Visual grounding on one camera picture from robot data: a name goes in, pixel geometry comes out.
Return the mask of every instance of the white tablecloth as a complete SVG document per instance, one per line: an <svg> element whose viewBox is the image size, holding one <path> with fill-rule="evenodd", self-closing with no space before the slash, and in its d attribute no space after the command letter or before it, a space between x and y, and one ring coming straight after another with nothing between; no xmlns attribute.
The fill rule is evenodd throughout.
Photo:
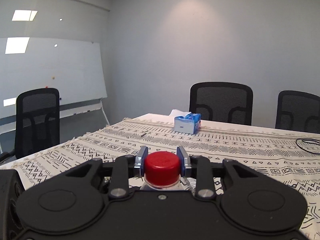
<svg viewBox="0 0 320 240"><path fill-rule="evenodd" d="M190 155L203 155L212 162L235 159L294 187L308 201L301 231L310 239L320 240L320 155L305 152L295 143L296 138L320 139L319 134L210 121L201 121L196 135L177 133L172 127L173 117L146 114L2 165L0 169L16 169L24 187L29 188L91 158L109 162L121 155L136 154L143 145L148 146L150 153L175 152L177 146L183 146ZM142 179L130 179L131 186L142 183ZM217 193L222 193L220 180L215 179L215 184Z"/></svg>

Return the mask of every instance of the office chair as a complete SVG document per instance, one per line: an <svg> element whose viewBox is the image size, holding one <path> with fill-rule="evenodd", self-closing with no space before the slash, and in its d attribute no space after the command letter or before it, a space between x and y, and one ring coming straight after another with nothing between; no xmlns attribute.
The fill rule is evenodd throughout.
<svg viewBox="0 0 320 240"><path fill-rule="evenodd" d="M14 150L0 155L0 163L17 159L60 143L59 91L41 88L20 94L16 100Z"/></svg>
<svg viewBox="0 0 320 240"><path fill-rule="evenodd" d="M285 90L278 96L276 129L320 133L320 97Z"/></svg>
<svg viewBox="0 0 320 240"><path fill-rule="evenodd" d="M190 89L189 111L201 119L251 125L253 93L250 87L228 82L203 82Z"/></svg>

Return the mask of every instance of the blue tissue box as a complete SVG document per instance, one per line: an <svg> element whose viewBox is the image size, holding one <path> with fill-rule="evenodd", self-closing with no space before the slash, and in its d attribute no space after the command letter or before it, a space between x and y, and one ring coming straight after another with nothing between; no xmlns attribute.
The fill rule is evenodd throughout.
<svg viewBox="0 0 320 240"><path fill-rule="evenodd" d="M195 134L201 126L201 114L187 114L174 118L174 131Z"/></svg>

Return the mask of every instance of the white tissue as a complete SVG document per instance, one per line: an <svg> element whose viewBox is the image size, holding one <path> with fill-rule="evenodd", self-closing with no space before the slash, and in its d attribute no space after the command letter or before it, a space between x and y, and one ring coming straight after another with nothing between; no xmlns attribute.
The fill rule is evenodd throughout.
<svg viewBox="0 0 320 240"><path fill-rule="evenodd" d="M190 114L191 112L182 112L178 109L172 109L171 113L169 116L177 117L177 116L183 116L185 117L187 114Z"/></svg>

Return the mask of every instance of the plastic bottle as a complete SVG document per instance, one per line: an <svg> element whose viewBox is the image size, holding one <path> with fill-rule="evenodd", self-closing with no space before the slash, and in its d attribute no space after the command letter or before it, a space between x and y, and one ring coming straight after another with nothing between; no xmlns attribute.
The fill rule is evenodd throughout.
<svg viewBox="0 0 320 240"><path fill-rule="evenodd" d="M145 183L141 190L184 190L180 184L180 160L171 152L154 152L144 160Z"/></svg>

